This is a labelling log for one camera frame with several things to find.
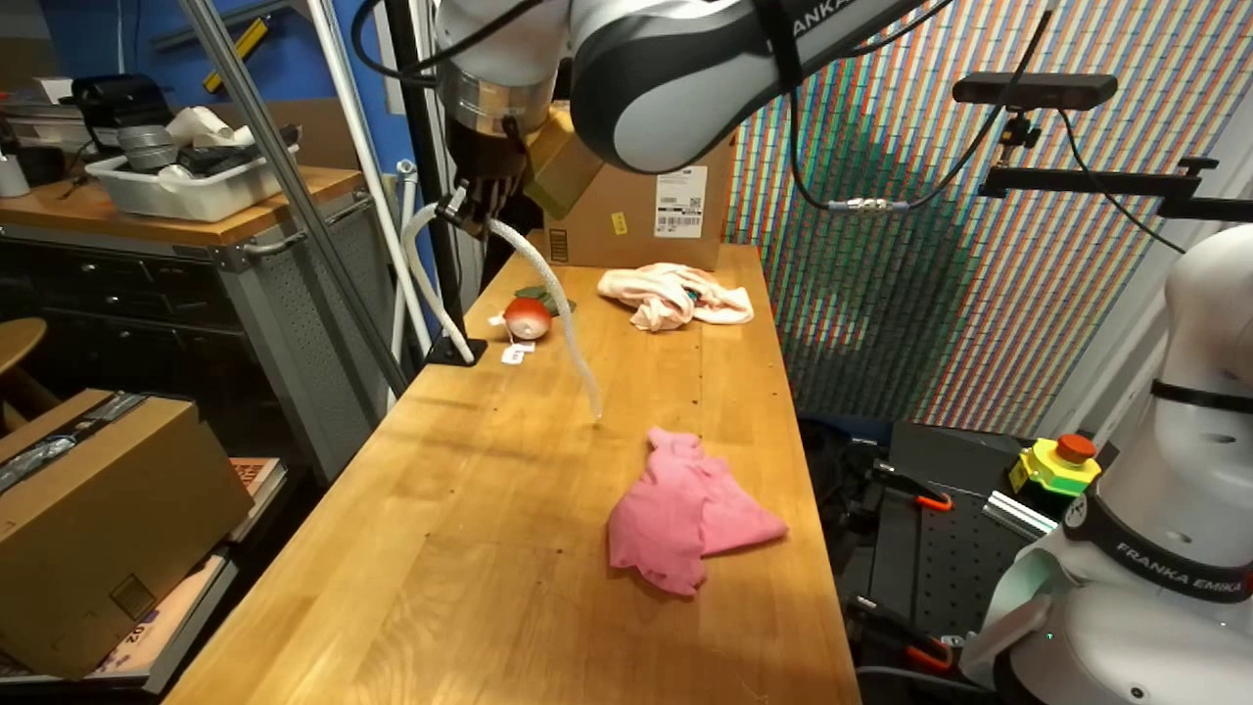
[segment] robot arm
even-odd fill
[[[439,71],[448,119],[477,137],[535,130],[563,49],[571,113],[585,148],[630,171],[674,171],[704,157],[772,101],[777,51],[793,80],[843,58],[924,0],[529,0],[512,23]],[[439,49],[452,49],[518,0],[443,0]]]

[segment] pink cloth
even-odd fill
[[[648,432],[648,447],[646,470],[610,515],[610,567],[632,567],[670,596],[695,596],[700,557],[785,538],[724,464],[700,455],[695,436]]]

